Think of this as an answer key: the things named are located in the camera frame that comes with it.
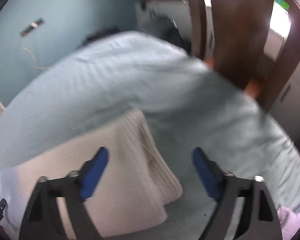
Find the dark wooden chair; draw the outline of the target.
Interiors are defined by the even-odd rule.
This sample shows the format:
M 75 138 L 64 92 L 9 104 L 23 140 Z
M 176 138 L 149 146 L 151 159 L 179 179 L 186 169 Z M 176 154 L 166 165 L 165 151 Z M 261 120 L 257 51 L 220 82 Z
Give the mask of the dark wooden chair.
M 268 111 L 300 61 L 300 0 L 289 4 L 290 32 L 256 100 Z M 264 51 L 274 0 L 211 0 L 214 69 L 246 88 Z

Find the black wall outlet strip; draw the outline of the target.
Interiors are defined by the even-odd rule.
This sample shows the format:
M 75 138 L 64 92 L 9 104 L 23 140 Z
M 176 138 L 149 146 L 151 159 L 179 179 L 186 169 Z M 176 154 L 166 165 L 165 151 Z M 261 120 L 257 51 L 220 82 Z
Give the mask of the black wall outlet strip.
M 20 32 L 21 38 L 27 36 L 30 32 L 32 32 L 35 29 L 39 28 L 43 24 L 44 24 L 44 19 L 43 18 L 39 18 L 38 20 L 31 22 L 27 27 L 25 27 Z

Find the blue bed sheet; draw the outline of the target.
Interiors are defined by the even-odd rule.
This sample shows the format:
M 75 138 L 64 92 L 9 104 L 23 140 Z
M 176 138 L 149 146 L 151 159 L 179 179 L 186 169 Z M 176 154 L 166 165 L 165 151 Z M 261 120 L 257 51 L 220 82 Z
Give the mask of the blue bed sheet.
M 168 219 L 126 239 L 198 239 L 214 203 L 192 164 L 201 147 L 239 178 L 264 178 L 275 206 L 300 212 L 300 155 L 273 117 L 201 60 L 129 31 L 85 46 L 25 87 L 0 117 L 0 171 L 140 109 L 183 195 Z

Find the blue and cream knit sweater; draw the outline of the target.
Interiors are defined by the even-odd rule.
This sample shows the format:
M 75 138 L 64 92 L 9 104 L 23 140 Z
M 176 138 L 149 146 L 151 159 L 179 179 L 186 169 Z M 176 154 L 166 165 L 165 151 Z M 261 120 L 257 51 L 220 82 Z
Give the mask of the blue and cream knit sweater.
M 108 149 L 109 161 L 85 207 L 101 236 L 124 235 L 163 223 L 165 206 L 181 197 L 182 187 L 156 148 L 139 109 L 0 171 L 0 193 L 8 202 L 10 222 L 20 228 L 40 177 L 62 178 L 79 170 L 100 147 Z

